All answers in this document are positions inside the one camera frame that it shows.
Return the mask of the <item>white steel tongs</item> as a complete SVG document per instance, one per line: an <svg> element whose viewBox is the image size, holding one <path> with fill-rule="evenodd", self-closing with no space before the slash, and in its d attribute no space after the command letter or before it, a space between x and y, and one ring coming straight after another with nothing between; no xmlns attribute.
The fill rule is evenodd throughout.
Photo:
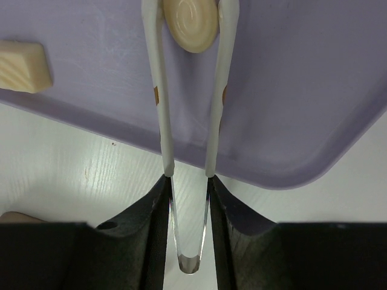
<svg viewBox="0 0 387 290"><path fill-rule="evenodd" d="M216 56L209 136L207 140L206 161L204 166L207 178L215 176L221 119L239 19L239 1L215 2L218 10L218 31L216 38L219 39L219 45ZM192 275L199 270L203 246L199 246L198 253L194 257L187 257L181 252L173 180L175 169L174 145L161 32L163 24L167 23L163 10L163 1L142 1L141 16L157 107L163 170L164 175L169 178L169 185L171 188L169 195L169 207L172 214L172 226L177 260L180 271L185 274Z"/></svg>

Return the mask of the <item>white shell chocolate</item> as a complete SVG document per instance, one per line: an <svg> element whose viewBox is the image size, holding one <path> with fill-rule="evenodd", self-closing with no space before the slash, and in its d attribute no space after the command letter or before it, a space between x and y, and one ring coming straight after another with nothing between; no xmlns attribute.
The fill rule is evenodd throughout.
<svg viewBox="0 0 387 290"><path fill-rule="evenodd" d="M215 1L164 0L163 10L169 31L182 49L197 54L213 44L218 31Z"/></svg>

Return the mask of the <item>lilac plastic tray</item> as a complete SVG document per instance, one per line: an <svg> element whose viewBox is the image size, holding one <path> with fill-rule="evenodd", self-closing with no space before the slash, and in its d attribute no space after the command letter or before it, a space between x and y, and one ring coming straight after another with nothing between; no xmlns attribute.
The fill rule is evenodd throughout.
<svg viewBox="0 0 387 290"><path fill-rule="evenodd" d="M241 1L216 171L266 188L323 174L386 110L385 1ZM140 1L2 1L54 85L1 101L160 151Z"/></svg>

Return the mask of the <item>gold square chocolate tin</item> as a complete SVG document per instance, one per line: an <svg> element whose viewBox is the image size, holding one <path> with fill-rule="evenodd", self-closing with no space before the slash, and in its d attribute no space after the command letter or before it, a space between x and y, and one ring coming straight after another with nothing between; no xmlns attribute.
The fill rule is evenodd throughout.
<svg viewBox="0 0 387 290"><path fill-rule="evenodd" d="M3 213L0 217L0 224L41 224L45 223L42 219L29 216L27 214L9 211Z"/></svg>

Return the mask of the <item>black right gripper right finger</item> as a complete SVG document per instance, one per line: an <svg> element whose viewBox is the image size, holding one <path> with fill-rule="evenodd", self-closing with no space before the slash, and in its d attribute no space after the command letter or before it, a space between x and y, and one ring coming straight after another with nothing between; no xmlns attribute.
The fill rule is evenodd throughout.
<svg viewBox="0 0 387 290"><path fill-rule="evenodd" d="M208 180L218 289L295 289L277 224Z"/></svg>

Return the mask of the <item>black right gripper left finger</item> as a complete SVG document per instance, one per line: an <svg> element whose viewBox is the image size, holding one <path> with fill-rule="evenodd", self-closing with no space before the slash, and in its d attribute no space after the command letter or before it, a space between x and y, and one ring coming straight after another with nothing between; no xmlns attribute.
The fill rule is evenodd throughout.
<svg viewBox="0 0 387 290"><path fill-rule="evenodd" d="M96 227L65 223L68 264L56 289L163 289L169 178Z"/></svg>

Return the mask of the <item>white square chocolate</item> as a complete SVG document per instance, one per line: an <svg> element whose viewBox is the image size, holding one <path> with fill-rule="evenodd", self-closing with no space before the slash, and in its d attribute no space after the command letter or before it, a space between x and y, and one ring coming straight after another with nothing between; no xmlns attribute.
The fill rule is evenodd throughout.
<svg viewBox="0 0 387 290"><path fill-rule="evenodd" d="M1 88L35 94L53 86L42 44L1 40Z"/></svg>

